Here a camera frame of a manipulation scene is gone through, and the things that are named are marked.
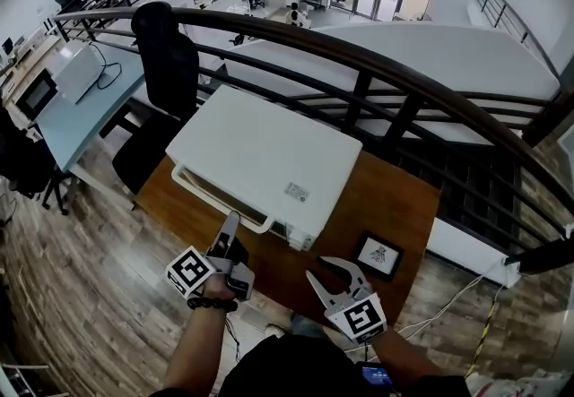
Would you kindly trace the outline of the person's left hand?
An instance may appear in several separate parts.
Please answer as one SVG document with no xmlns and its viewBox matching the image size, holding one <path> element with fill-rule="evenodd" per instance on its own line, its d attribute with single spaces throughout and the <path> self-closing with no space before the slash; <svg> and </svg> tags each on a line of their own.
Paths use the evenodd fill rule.
<svg viewBox="0 0 574 397">
<path fill-rule="evenodd" d="M 214 273 L 204 282 L 203 297 L 234 300 L 236 294 L 227 286 L 226 277 L 223 274 Z"/>
</svg>

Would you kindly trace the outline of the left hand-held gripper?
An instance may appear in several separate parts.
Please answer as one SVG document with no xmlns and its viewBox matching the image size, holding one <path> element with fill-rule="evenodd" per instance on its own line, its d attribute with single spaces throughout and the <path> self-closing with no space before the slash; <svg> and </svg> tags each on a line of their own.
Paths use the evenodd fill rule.
<svg viewBox="0 0 574 397">
<path fill-rule="evenodd" d="M 202 255 L 193 246 L 179 255 L 166 269 L 168 281 L 185 299 L 203 291 L 204 282 L 214 273 L 226 277 L 227 286 L 239 301 L 249 300 L 255 274 L 248 268 L 248 251 L 236 237 L 240 215 L 231 211 L 213 243 Z"/>
</svg>

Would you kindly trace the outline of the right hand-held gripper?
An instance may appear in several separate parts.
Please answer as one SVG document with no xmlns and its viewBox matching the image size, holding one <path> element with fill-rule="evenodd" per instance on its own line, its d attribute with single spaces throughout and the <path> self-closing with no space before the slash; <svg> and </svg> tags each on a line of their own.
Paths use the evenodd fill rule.
<svg viewBox="0 0 574 397">
<path fill-rule="evenodd" d="M 325 317 L 351 341 L 363 344 L 387 331 L 387 318 L 378 294 L 366 283 L 361 268 L 334 256 L 320 256 L 319 263 L 349 282 L 349 291 L 333 295 L 311 270 L 306 277 L 326 308 Z"/>
</svg>

